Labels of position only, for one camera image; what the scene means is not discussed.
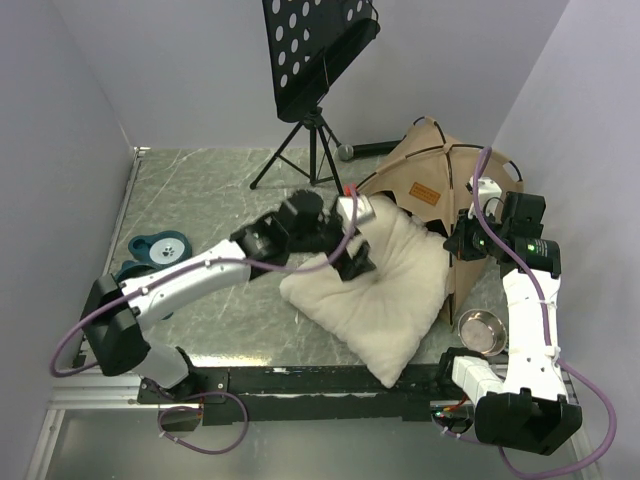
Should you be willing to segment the tan pet tent fabric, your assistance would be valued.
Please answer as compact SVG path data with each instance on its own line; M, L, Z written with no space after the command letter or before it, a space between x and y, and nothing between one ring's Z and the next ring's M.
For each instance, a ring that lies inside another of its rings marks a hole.
M466 185L482 148L446 134L435 119L420 117L357 189L366 195L387 195L429 230L449 237L459 211L472 203ZM499 184L503 197L506 191L524 191L517 165L499 151L493 150L483 173ZM448 297L440 313L452 329L454 314L470 294L485 263L486 260L461 262L455 255L450 256Z

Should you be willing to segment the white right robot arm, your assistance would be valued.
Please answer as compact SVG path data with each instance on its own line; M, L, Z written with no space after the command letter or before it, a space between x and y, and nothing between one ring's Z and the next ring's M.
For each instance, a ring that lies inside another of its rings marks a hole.
M477 439L486 444L549 455L582 425L567 399L557 336L561 285L557 242L542 237L546 202L509 191L477 194L460 212L444 247L460 260L492 257L508 304L508 364L499 378L482 353L455 353L436 375L448 398L466 394L474 406Z

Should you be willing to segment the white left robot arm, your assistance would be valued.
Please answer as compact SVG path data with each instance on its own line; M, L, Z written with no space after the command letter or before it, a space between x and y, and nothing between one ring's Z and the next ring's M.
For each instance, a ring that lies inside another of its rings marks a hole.
M347 244L374 217L364 195L339 196L326 209L318 194L298 190L228 239L172 267L122 282L111 275L99 278L83 314L83 333L98 367L107 377L134 372L172 400L189 400L198 379L186 352L148 339L148 330L213 292L287 271L293 254L324 254L343 281L368 273L374 268L368 244L354 255Z

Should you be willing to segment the teal pet bowl holder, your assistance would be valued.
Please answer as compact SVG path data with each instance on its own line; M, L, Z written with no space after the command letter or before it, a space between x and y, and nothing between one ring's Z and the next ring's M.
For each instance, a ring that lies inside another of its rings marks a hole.
M173 265L160 266L154 264L149 259L150 246L155 241L167 237L179 238L186 243L189 253L182 261L188 260L193 256L191 243L181 232L175 230L165 230L155 234L135 236L128 243L128 251L132 256L132 259L124 261L120 267L120 270L113 275L114 280L121 287L123 295L128 294L128 291L125 290L125 287L131 282L132 279L146 277L155 274L160 270L164 270L178 264L175 263Z

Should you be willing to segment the cream white pillow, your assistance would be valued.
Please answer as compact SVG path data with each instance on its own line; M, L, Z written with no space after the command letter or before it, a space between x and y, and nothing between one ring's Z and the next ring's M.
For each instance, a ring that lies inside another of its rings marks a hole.
M344 282L325 255L285 277L281 297L344 342L391 388L415 355L448 296L449 255L441 235L418 225L391 199L370 199L374 220L348 249L370 246L375 270Z

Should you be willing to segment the black music stand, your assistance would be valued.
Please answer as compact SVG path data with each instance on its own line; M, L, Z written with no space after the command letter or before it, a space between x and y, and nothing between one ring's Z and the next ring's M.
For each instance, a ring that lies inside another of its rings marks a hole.
M354 148L336 137L320 103L378 36L378 11L370 1L264 1L262 9L277 118L294 127L249 188L280 160L312 186L332 181L341 190L335 161L353 159ZM309 132L307 171L283 155L301 129Z

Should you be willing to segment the black microphone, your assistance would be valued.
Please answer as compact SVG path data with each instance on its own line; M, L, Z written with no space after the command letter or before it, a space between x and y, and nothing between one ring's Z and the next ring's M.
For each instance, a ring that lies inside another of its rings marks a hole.
M340 161L348 162L357 158L387 155L391 151L393 151L400 143L400 140L393 140L368 144L358 144L355 146L340 144L337 147L336 153Z

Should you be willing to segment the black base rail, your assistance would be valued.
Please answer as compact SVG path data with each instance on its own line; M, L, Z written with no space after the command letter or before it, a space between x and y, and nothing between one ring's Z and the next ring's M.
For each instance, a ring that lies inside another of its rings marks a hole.
M248 419L304 421L400 418L428 422L432 410L463 398L450 372L436 364L411 364L386 388L363 365L198 367L198 397L180 402L204 408L204 426ZM201 395L210 392L208 398Z

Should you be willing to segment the orange leather tent label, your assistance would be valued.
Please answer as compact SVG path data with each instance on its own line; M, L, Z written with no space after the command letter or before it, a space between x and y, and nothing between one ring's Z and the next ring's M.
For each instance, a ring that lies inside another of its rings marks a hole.
M435 206L441 198L441 194L421 183L414 182L409 194L429 205Z

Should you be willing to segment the steel pet bowl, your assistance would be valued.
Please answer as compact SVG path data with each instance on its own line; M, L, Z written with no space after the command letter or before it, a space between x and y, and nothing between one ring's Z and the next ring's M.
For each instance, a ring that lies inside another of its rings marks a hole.
M507 348L507 328L490 311L466 311L458 320L457 331L464 347L486 357L499 355Z

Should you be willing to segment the white paw print bowl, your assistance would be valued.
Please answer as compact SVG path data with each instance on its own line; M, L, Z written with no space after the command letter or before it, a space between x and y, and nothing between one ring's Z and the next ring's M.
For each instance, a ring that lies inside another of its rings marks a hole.
M186 243L174 237L162 238L155 241L149 248L149 259L157 265L167 266L182 261L189 250Z

